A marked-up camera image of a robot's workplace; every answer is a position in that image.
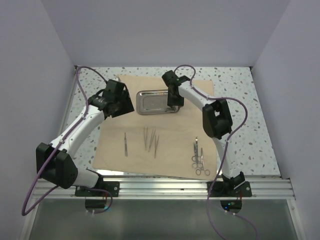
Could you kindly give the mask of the steel tweezers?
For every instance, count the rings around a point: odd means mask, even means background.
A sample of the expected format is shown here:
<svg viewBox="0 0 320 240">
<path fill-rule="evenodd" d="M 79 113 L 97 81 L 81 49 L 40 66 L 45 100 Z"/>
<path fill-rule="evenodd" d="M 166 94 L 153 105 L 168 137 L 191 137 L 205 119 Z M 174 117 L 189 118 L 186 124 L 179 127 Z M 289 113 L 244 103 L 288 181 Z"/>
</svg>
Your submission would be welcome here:
<svg viewBox="0 0 320 240">
<path fill-rule="evenodd" d="M 143 138 L 144 138 L 144 149 L 147 149 L 147 140 L 148 140 L 148 127 L 143 128 Z"/>
<path fill-rule="evenodd" d="M 160 138 L 159 135 L 156 135 L 154 137 L 154 158 L 157 157 L 157 149 L 158 149 L 158 144 L 159 144 L 159 138 Z"/>
<path fill-rule="evenodd" d="M 151 131 L 151 137 L 150 137 L 150 141 L 149 141 L 149 146 L 148 146 L 148 152 L 151 151 L 152 144 L 153 144 L 153 141 L 154 141 L 154 139 L 155 139 L 155 135 L 156 135 L 156 130 L 155 130 L 155 129 L 152 129 L 152 131 Z"/>
</svg>

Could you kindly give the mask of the beige cloth surgical kit wrap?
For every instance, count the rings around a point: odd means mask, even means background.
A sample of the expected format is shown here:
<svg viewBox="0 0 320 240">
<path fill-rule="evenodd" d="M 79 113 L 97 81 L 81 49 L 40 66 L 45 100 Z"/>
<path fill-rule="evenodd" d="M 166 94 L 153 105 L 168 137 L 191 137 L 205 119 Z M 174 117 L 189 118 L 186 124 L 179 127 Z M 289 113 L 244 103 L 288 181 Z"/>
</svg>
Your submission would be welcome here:
<svg viewBox="0 0 320 240">
<path fill-rule="evenodd" d="M 147 149 L 144 127 L 148 127 Z M 155 139 L 148 151 L 152 129 L 159 135 L 156 158 Z M 128 157 L 125 156 L 124 136 Z M 196 175 L 192 167 L 194 142 L 198 152 L 203 148 L 204 167 L 210 175 Z M 92 166 L 136 174 L 159 175 L 212 181 L 217 173 L 217 149 L 203 130 L 202 112 L 189 100 L 176 113 L 140 115 L 136 111 L 118 117 L 108 117 L 100 126 L 98 146 Z"/>
</svg>

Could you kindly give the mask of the steel surgical scissors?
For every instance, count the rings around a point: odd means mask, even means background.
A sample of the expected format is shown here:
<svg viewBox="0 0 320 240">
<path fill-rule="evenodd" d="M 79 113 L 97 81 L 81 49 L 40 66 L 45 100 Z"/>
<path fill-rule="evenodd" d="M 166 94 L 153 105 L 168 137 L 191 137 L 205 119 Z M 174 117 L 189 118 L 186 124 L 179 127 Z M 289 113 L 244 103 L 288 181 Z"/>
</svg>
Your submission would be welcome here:
<svg viewBox="0 0 320 240">
<path fill-rule="evenodd" d="M 196 164 L 199 164 L 201 162 L 202 157 L 203 157 L 203 150 L 200 150 L 200 153 L 199 153 L 199 141 L 198 141 L 198 137 L 196 136 L 195 142 L 193 143 L 193 156 L 191 159 Z"/>
</svg>

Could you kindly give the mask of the steel ring-handled forceps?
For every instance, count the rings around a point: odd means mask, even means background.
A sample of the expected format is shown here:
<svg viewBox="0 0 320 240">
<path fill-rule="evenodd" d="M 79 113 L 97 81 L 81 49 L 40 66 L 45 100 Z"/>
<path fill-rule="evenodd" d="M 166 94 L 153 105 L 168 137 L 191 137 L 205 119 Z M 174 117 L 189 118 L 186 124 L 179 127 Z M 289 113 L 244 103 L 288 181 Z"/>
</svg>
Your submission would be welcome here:
<svg viewBox="0 0 320 240">
<path fill-rule="evenodd" d="M 194 155 L 191 157 L 192 167 L 193 167 L 194 169 L 199 169 L 199 168 L 201 168 L 203 165 L 202 165 L 201 160 L 200 160 L 200 157 L 199 157 L 198 142 L 197 142 L 197 141 L 193 144 L 193 152 L 194 152 Z"/>
</svg>

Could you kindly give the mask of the steel hemostat forceps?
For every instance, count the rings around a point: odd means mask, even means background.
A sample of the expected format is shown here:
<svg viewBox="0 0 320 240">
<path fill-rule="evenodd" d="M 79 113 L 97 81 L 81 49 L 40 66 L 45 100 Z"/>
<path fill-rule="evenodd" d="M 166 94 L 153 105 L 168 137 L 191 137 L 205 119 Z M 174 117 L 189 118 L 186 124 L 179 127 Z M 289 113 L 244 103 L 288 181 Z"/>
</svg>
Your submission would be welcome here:
<svg viewBox="0 0 320 240">
<path fill-rule="evenodd" d="M 200 161 L 195 170 L 195 174 L 197 176 L 200 176 L 202 173 L 204 173 L 206 176 L 209 176 L 211 173 L 208 169 L 205 169 L 203 148 L 200 149 Z"/>
</svg>

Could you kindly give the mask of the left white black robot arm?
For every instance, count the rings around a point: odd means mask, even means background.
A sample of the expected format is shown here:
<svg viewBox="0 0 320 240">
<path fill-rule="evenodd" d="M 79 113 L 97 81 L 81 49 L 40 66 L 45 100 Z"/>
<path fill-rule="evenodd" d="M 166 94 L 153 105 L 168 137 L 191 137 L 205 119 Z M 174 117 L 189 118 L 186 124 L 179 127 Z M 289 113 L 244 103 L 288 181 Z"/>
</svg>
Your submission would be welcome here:
<svg viewBox="0 0 320 240">
<path fill-rule="evenodd" d="M 104 184 L 95 171 L 78 169 L 74 156 L 91 132 L 107 118 L 134 112 L 129 90 L 119 77 L 109 79 L 104 89 L 88 99 L 87 105 L 59 137 L 36 148 L 36 168 L 40 178 L 58 187 L 86 187 L 92 196 L 103 193 Z"/>
</svg>

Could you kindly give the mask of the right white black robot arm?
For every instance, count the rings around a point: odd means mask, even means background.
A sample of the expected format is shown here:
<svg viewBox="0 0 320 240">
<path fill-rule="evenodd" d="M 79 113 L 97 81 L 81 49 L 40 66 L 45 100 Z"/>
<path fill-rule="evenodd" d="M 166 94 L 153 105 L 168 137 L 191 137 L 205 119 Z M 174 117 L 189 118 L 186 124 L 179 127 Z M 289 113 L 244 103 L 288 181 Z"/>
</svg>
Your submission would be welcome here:
<svg viewBox="0 0 320 240">
<path fill-rule="evenodd" d="M 183 107 L 187 99 L 202 112 L 202 127 L 215 144 L 221 160 L 223 192 L 235 196 L 245 182 L 245 177 L 234 156 L 231 144 L 233 120 L 226 97 L 214 97 L 198 88 L 187 76 L 177 76 L 167 71 L 162 80 L 168 88 L 167 103 L 170 107 Z"/>
</svg>

